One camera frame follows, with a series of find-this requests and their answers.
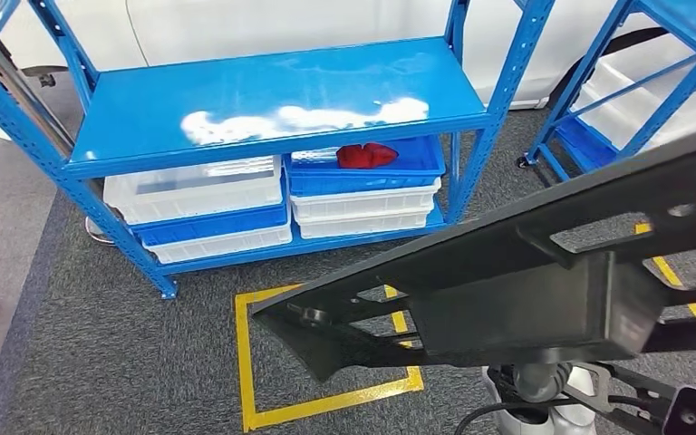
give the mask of transparent plastic lid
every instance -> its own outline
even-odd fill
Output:
[[[137,193],[165,192],[270,178],[276,174],[277,162],[280,164],[279,159],[267,156],[183,168],[149,170],[137,174]]]
[[[293,163],[325,163],[337,160],[340,147],[322,148],[320,150],[296,151],[292,153]]]

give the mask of red cloth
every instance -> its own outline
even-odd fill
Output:
[[[372,169],[387,165],[399,157],[399,153],[380,143],[346,145],[337,151],[337,164],[343,169]]]

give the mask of blue shelf frame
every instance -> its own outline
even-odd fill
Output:
[[[20,0],[0,0],[0,31],[9,15],[15,10]],[[73,83],[84,112],[89,121],[94,114],[92,99],[105,85],[106,72],[98,72],[90,58],[63,18],[54,0],[27,0],[46,27],[50,36],[63,53],[73,78]],[[462,62],[463,25],[469,9],[469,0],[452,0],[449,19],[444,29],[442,40],[444,46],[451,50],[455,64],[458,65],[454,81],[463,81],[465,74],[459,64]],[[183,150],[166,150],[161,153],[131,156],[105,164],[98,162],[74,160],[76,152],[62,152],[56,141],[45,133],[39,123],[26,114],[0,83],[0,127],[14,140],[26,155],[51,178],[59,189],[64,191],[83,212],[94,221],[116,244],[121,252],[134,263],[140,271],[160,291],[161,297],[171,299],[177,296],[178,288],[174,275],[212,267],[229,266],[282,256],[299,255],[325,249],[349,247],[365,243],[375,243],[404,237],[417,237],[438,229],[454,225],[462,218],[470,197],[479,181],[481,171],[492,151],[507,114],[511,101],[524,70],[527,68],[537,39],[545,26],[547,16],[554,0],[524,0],[522,16],[517,32],[511,43],[506,61],[498,79],[496,90],[485,109],[483,105],[473,107],[471,113],[455,118],[443,117],[437,122],[409,122],[403,125],[388,125],[379,122],[365,128],[330,131],[326,134],[303,134],[297,137],[268,138],[250,140],[245,146],[237,143],[209,144]],[[460,131],[476,130],[477,135],[466,168],[459,168]],[[113,210],[102,202],[99,192],[94,188],[92,178],[104,177],[123,172],[145,169],[160,169],[200,164],[210,161],[232,160],[268,154],[281,154],[294,150],[323,148],[324,138],[330,143],[344,144],[371,140],[413,137],[426,134],[450,134],[451,159],[449,162],[449,210],[443,215],[438,207],[429,215],[426,227],[366,234],[349,237],[329,237],[323,239],[303,240],[298,227],[293,224],[292,243],[264,249],[239,252],[223,256],[200,258],[175,264],[160,264],[153,255],[145,250],[142,243],[133,235],[127,224],[117,217]],[[87,155],[94,155],[94,149],[85,150]]]
[[[653,21],[684,42],[695,53],[645,77],[639,82],[607,95],[583,109],[571,111],[572,104],[575,102],[585,81],[591,77],[596,61],[604,53],[604,49],[610,39],[612,39],[617,27],[625,21],[628,15],[634,13],[649,15]],[[620,95],[643,86],[646,82],[691,63],[694,63],[694,65],[690,68],[687,75],[622,150],[616,149],[599,131],[580,120],[580,115],[587,111],[593,110]],[[667,0],[618,0],[612,12],[604,21],[602,29],[595,37],[588,52],[575,69],[575,73],[549,114],[543,129],[537,135],[524,157],[530,165],[537,164],[538,159],[541,157],[546,159],[551,169],[562,181],[568,180],[570,176],[548,148],[548,142],[554,138],[559,139],[563,150],[584,173],[599,169],[613,161],[632,157],[639,152],[647,141],[695,91],[696,0],[671,0],[670,2]]]

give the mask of stacked bins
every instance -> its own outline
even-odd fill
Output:
[[[108,177],[103,199],[166,264],[291,242],[286,192],[267,156]]]
[[[291,202],[302,238],[425,227],[440,189],[444,158],[435,136],[382,143],[398,157],[374,169],[340,168],[339,148],[285,157]]]

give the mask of plastic storage bin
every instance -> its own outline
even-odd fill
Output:
[[[591,79],[583,86],[573,111],[620,91],[641,79],[687,58],[692,51],[670,34],[639,43],[599,59]],[[669,72],[643,86],[583,114],[594,127],[621,150],[676,88],[691,65]],[[677,110],[642,150],[668,143],[696,131],[696,92]]]
[[[291,213],[287,207],[287,220],[283,225],[253,229],[214,237],[194,238],[163,245],[142,245],[162,264],[177,263],[207,256],[222,256],[233,252],[273,247],[292,241]]]
[[[282,202],[281,158],[241,159],[150,170],[105,179],[103,199],[129,224],[142,224]]]
[[[281,177],[281,195],[286,198],[285,176]],[[181,242],[193,238],[213,237],[253,229],[278,227],[288,220],[286,201],[274,206],[246,208],[211,215],[183,217],[131,226],[148,246]]]
[[[300,226],[302,238],[380,233],[425,227],[426,218],[432,210],[431,204],[430,207],[410,208],[392,215],[380,213],[337,219],[298,219],[297,225]]]
[[[411,208],[432,209],[433,195],[441,188],[441,180],[419,188],[390,188],[366,192],[338,193],[317,197],[292,196],[295,220],[341,219],[375,213],[399,213]]]
[[[298,197],[311,197],[416,188],[432,185],[444,173],[444,155],[436,136],[387,140],[382,144],[399,152],[399,157],[375,169],[341,169],[335,155],[339,147],[285,156],[290,192]]]

